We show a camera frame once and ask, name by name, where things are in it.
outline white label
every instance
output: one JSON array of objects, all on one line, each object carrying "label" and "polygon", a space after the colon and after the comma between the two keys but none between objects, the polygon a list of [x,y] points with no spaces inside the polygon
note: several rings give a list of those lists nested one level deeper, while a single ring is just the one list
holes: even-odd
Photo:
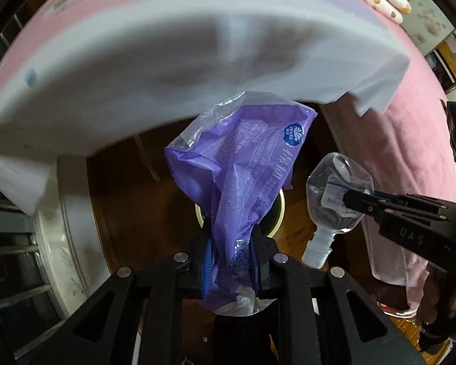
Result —
[{"label": "white label", "polygon": [[321,206],[336,211],[341,217],[358,218],[360,213],[347,208],[343,203],[343,195],[346,191],[348,188],[341,183],[335,174],[331,174],[322,194]]}]

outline plastic bottle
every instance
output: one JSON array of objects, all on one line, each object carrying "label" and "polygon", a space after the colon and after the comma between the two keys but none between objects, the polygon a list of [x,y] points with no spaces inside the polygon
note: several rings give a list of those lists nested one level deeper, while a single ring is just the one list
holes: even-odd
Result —
[{"label": "plastic bottle", "polygon": [[349,189],[371,193],[373,180],[358,163],[337,152],[327,154],[307,179],[307,210],[317,226],[302,256],[307,266],[322,268],[334,236],[351,231],[363,217],[344,205],[343,195]]}]

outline triangular cutout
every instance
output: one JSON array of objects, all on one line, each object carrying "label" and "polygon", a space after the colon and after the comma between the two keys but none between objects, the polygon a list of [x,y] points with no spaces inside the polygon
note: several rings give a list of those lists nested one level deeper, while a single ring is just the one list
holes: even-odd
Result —
[{"label": "triangular cutout", "polygon": [[385,325],[382,324],[355,292],[348,291],[346,297],[348,298],[356,329],[362,342],[369,342],[387,334],[388,331]]},{"label": "triangular cutout", "polygon": [[74,328],[73,333],[91,342],[100,340],[114,298],[115,294],[112,291],[105,294],[86,317]]}]

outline blue logo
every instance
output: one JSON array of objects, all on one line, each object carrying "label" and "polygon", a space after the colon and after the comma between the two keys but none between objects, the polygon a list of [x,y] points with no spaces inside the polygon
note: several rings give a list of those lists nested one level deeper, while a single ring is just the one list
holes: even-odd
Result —
[{"label": "blue logo", "polygon": [[303,137],[304,129],[298,123],[293,123],[284,129],[284,141],[287,145],[292,147],[299,145]]}]

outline metal screw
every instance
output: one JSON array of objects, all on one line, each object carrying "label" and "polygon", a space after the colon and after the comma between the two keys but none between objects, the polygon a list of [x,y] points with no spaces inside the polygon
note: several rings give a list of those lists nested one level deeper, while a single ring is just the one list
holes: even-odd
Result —
[{"label": "metal screw", "polygon": [[335,266],[334,268],[331,268],[329,273],[331,273],[331,275],[336,278],[341,278],[345,275],[345,271],[342,268],[340,268],[339,266]]},{"label": "metal screw", "polygon": [[189,259],[189,255],[187,255],[185,252],[178,252],[174,254],[174,261],[183,263],[186,262]]},{"label": "metal screw", "polygon": [[289,260],[289,257],[282,252],[278,252],[274,255],[273,259],[277,263],[286,263]]},{"label": "metal screw", "polygon": [[132,274],[132,269],[130,269],[128,266],[122,266],[117,270],[117,276],[120,278],[129,277],[130,274]]}]

